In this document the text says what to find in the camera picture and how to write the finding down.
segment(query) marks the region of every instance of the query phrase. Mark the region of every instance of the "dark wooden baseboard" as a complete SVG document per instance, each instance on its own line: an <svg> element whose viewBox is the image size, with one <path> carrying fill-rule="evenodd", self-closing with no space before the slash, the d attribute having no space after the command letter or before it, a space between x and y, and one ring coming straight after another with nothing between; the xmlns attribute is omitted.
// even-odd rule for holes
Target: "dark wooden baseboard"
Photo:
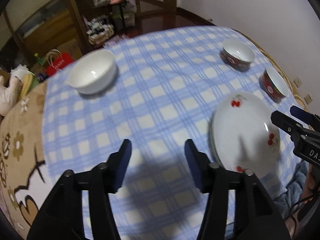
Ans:
<svg viewBox="0 0 320 240"><path fill-rule="evenodd" d="M177 8L177 14L192 20L197 25L214 25L212 22L207 21L206 19L201 18L199 15L196 15L192 12L189 12L183 8Z"/></svg>
<svg viewBox="0 0 320 240"><path fill-rule="evenodd" d="M159 0L140 0L140 1L147 2L147 3L153 4L155 6L159 6L161 8L164 7L164 2L159 1Z"/></svg>

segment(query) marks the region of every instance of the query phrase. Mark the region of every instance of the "ceramic plate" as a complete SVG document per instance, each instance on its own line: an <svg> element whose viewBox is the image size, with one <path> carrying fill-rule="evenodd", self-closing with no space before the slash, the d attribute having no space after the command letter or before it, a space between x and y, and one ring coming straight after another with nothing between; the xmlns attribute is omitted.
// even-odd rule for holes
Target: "ceramic plate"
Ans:
<svg viewBox="0 0 320 240"><path fill-rule="evenodd" d="M272 171L280 157L279 129L271 109L247 92L231 93L212 119L210 143L214 158L227 170L251 169L258 178Z"/></svg>

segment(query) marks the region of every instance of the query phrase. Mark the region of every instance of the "checkered tablecloth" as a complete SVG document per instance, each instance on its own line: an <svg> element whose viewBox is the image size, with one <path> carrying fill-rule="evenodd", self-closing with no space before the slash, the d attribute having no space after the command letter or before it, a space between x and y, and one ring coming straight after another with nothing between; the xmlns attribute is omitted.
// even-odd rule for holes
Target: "checkered tablecloth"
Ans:
<svg viewBox="0 0 320 240"><path fill-rule="evenodd" d="M256 59L246 72L220 57L226 38L248 44ZM110 196L122 240L196 239L207 195L195 188L183 145L192 138L207 154L208 123L219 102L232 91L248 91L271 110L289 114L297 105L290 95L274 103L259 86L265 67L262 53L239 33L222 27L187 27L150 33L110 48L119 74L114 85L98 95L82 96L68 85L72 65L48 81L43 116L43 146L52 182L66 169L87 171L132 141L132 157L123 187ZM262 179L272 198L285 185L299 158L293 143L281 134L281 158ZM84 225L91 237L88 202ZM230 197L230 207L234 199ZM230 209L228 219L234 211Z"/></svg>

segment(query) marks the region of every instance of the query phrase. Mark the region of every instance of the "cable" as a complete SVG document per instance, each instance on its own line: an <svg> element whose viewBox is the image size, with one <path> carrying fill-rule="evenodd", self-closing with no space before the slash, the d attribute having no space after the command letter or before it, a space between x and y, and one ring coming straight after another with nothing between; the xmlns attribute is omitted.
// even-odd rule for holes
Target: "cable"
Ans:
<svg viewBox="0 0 320 240"><path fill-rule="evenodd" d="M310 195L309 197L305 197L301 200L299 200L298 202L296 202L295 204L292 205L292 207L290 208L290 217L293 219L293 222L294 222L294 230L293 230L293 235L292 235L292 238L294 238L294 235L296 233L296 229L297 229L297 220L295 219L295 217L293 216L292 214L292 209L296 206L296 205L299 205L301 204L302 202L305 202L306 200L309 200L310 198L313 198L314 196L316 195L319 195L320 194L320 191L318 191L320 187L320 181L318 182L317 186L312 190L313 193L312 195Z"/></svg>

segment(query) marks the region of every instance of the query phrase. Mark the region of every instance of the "wall socket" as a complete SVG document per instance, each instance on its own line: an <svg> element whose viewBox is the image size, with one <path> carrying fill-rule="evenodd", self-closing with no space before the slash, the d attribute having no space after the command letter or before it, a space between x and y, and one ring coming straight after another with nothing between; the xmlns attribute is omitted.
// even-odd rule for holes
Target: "wall socket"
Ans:
<svg viewBox="0 0 320 240"><path fill-rule="evenodd" d="M307 94L305 96L304 100L306 101L307 105L310 104L313 101L313 99L312 99L310 94Z"/></svg>
<svg viewBox="0 0 320 240"><path fill-rule="evenodd" d="M296 77L293 82L296 84L297 88L302 85L302 81L299 77Z"/></svg>

